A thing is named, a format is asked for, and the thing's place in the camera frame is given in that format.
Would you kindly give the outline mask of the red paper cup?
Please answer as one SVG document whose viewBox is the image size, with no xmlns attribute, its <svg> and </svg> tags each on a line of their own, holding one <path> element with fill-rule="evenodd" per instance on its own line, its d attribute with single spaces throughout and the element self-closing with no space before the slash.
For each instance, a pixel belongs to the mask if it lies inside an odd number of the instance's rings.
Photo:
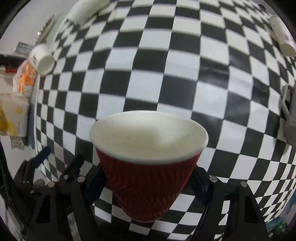
<svg viewBox="0 0 296 241">
<path fill-rule="evenodd" d="M 121 208 L 136 221 L 151 222 L 177 199 L 209 136 L 193 120 L 134 110 L 97 121 L 90 139 Z"/>
</svg>

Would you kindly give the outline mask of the white paper cup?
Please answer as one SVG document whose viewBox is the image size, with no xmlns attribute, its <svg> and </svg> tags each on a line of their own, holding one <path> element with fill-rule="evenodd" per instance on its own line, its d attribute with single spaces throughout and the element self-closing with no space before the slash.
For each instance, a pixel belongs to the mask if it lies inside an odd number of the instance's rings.
<svg viewBox="0 0 296 241">
<path fill-rule="evenodd" d="M 67 14 L 66 19 L 77 24 L 84 24 L 95 13 L 108 7 L 110 0 L 79 0 Z"/>
</svg>

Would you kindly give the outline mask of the blue book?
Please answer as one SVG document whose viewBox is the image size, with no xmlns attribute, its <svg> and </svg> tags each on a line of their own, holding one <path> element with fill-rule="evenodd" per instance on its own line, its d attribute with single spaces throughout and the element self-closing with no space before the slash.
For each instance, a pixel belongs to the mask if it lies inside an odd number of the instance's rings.
<svg viewBox="0 0 296 241">
<path fill-rule="evenodd" d="M 27 138 L 29 146 L 35 148 L 35 139 L 34 139 L 34 105 L 30 104 L 29 113 L 28 113 L 28 128 L 27 128 Z"/>
</svg>

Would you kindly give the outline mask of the yellow white box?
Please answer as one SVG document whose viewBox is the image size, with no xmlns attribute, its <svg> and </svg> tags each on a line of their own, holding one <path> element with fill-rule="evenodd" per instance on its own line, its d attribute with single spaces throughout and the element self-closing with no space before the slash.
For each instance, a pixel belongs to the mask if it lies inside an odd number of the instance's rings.
<svg viewBox="0 0 296 241">
<path fill-rule="evenodd" d="M 1 93 L 1 136 L 27 135 L 29 107 L 27 98 Z"/>
</svg>

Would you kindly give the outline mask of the orange snack packet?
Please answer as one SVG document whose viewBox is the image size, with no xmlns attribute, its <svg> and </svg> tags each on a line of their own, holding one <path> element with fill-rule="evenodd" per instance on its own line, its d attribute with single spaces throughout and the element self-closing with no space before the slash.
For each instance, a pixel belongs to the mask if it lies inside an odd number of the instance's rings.
<svg viewBox="0 0 296 241">
<path fill-rule="evenodd" d="M 23 61 L 13 76 L 13 91 L 23 97 L 31 97 L 36 76 L 36 69 L 28 60 Z"/>
</svg>

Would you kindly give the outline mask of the white mug black print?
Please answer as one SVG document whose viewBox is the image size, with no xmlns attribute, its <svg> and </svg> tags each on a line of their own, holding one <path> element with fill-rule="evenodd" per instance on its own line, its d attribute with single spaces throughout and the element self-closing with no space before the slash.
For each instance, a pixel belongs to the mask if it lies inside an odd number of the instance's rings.
<svg viewBox="0 0 296 241">
<path fill-rule="evenodd" d="M 32 49 L 28 62 L 42 76 L 49 74 L 55 66 L 55 59 L 45 44 L 38 44 Z"/>
</svg>

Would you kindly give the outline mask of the plate with snacks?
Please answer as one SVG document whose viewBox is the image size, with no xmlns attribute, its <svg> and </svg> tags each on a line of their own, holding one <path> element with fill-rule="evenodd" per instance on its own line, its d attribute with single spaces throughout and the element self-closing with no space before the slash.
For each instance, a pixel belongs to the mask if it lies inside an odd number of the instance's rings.
<svg viewBox="0 0 296 241">
<path fill-rule="evenodd" d="M 41 30 L 37 32 L 35 38 L 35 45 L 40 44 L 43 40 L 47 37 L 48 33 L 52 29 L 53 25 L 55 24 L 55 15 L 52 15 L 42 27 Z"/>
</svg>

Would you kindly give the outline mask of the grey mug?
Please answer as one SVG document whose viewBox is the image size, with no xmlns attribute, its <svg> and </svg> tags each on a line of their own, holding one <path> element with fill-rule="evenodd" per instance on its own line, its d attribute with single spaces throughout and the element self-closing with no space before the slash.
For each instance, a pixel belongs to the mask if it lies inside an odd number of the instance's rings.
<svg viewBox="0 0 296 241">
<path fill-rule="evenodd" d="M 282 88 L 280 107 L 285 116 L 284 137 L 288 144 L 295 149 L 295 85 L 286 84 Z"/>
</svg>

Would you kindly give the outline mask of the black white checkered tablecloth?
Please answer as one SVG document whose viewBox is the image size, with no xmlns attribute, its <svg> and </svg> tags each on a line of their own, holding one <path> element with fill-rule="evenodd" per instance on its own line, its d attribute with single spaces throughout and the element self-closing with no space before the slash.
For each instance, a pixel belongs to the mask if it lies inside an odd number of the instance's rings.
<svg viewBox="0 0 296 241">
<path fill-rule="evenodd" d="M 200 123 L 209 142 L 198 165 L 225 183 L 245 181 L 265 222 L 295 191 L 295 151 L 283 133 L 280 92 L 295 83 L 269 14 L 253 1 L 112 1 L 81 27 L 64 22 L 40 80 L 36 144 L 56 181 L 75 156 L 98 163 L 92 125 L 154 110 Z"/>
</svg>

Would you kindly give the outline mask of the white mug with print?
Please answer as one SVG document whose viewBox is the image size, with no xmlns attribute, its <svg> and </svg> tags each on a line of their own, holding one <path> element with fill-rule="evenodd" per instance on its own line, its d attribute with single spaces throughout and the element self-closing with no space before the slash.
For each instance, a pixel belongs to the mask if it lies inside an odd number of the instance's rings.
<svg viewBox="0 0 296 241">
<path fill-rule="evenodd" d="M 278 16 L 271 16 L 269 22 L 283 55 L 295 57 L 295 41 L 283 21 Z"/>
</svg>

